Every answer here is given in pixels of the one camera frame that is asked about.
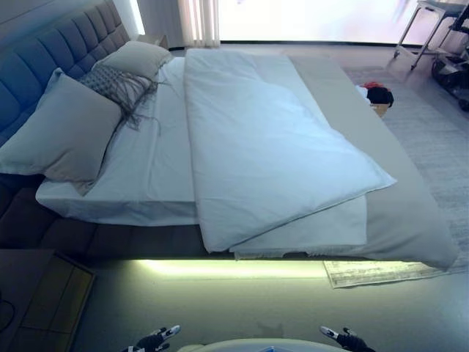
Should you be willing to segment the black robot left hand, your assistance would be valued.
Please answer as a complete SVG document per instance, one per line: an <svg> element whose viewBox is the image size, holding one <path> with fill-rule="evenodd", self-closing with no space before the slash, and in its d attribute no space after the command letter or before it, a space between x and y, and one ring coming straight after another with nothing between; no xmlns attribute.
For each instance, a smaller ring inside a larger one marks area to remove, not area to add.
<svg viewBox="0 0 469 352"><path fill-rule="evenodd" d="M172 326L170 329L165 327L143 337L135 345L129 345L123 352L158 352L169 348L168 340L181 330L180 325Z"/></svg>

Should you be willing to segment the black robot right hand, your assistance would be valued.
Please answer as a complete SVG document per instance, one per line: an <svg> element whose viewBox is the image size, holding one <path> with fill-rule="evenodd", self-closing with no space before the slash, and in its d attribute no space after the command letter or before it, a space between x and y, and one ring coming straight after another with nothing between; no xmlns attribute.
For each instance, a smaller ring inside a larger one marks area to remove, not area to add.
<svg viewBox="0 0 469 352"><path fill-rule="evenodd" d="M373 351L363 339L361 339L352 329L343 328L342 333L338 333L326 326L320 326L320 331L327 337L336 341L343 349L354 352Z"/></svg>

